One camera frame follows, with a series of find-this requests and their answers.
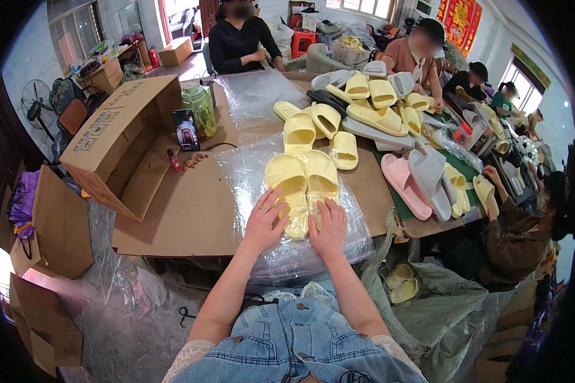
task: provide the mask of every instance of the denim overalls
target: denim overalls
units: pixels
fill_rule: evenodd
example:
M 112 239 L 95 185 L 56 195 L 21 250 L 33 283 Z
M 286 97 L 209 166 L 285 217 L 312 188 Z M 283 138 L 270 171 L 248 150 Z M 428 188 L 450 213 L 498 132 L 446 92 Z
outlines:
M 425 382 L 382 346 L 351 328 L 314 299 L 253 306 L 238 316 L 230 338 L 183 370 L 174 383 L 299 382 L 312 372 L 322 382 L 347 382 L 345 372 L 371 382 Z

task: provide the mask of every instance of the smartphone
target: smartphone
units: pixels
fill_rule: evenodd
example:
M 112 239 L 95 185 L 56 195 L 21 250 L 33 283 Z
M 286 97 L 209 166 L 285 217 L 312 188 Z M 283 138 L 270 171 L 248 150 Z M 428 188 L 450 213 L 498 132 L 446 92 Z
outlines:
M 183 151 L 200 150 L 200 142 L 196 134 L 194 112 L 191 109 L 173 110 L 171 112 L 175 123 L 176 136 Z

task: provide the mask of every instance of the black shirt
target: black shirt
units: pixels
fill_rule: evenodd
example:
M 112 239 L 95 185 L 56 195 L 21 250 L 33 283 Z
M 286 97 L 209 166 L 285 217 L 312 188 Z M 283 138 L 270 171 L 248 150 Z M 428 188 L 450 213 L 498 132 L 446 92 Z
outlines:
M 471 88 L 471 85 L 468 83 L 468 72 L 467 71 L 460 71 L 456 73 L 443 87 L 443 94 L 445 93 L 453 93 L 456 94 L 456 87 L 461 86 L 464 88 L 464 91 L 467 93 L 468 96 L 473 97 L 478 101 L 483 101 L 486 99 L 485 94 L 481 90 L 480 86 L 474 86 Z
M 209 32 L 209 53 L 213 68 L 219 74 L 262 69 L 262 65 L 257 61 L 241 65 L 241 57 L 255 53 L 259 42 L 273 59 L 281 57 L 281 51 L 277 48 L 268 26 L 259 17 L 247 20 L 240 31 L 228 21 L 220 21 Z

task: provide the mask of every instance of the green shirt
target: green shirt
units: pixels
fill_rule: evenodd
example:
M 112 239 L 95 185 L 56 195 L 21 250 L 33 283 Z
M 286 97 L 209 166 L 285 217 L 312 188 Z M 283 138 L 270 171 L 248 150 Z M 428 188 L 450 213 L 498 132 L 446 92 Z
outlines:
M 492 103 L 490 104 L 490 107 L 496 113 L 496 115 L 498 117 L 503 118 L 503 119 L 507 118 L 509 116 L 498 114 L 498 112 L 496 111 L 496 107 L 501 107 L 502 109 L 505 109 L 505 110 L 513 110 L 511 101 L 505 100 L 505 96 L 503 95 L 502 92 L 496 92 L 494 94 L 494 97 L 492 97 Z

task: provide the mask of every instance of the window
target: window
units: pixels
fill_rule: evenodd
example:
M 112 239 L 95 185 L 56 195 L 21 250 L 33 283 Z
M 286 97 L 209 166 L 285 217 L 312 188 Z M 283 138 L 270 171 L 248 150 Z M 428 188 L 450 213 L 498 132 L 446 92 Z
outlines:
M 513 105 L 527 115 L 535 111 L 543 99 L 545 88 L 542 88 L 542 85 L 539 84 L 540 81 L 537 81 L 537 79 L 531 80 L 531 73 L 518 59 L 514 59 L 509 64 L 503 80 L 500 82 L 506 83 L 509 81 L 515 84 L 519 94 L 519 98 L 516 97 L 511 100 Z
M 356 11 L 387 19 L 391 0 L 326 0 L 327 8 Z
M 97 4 L 82 5 L 49 22 L 49 32 L 57 60 L 64 74 L 70 65 L 90 57 L 94 47 L 103 41 Z

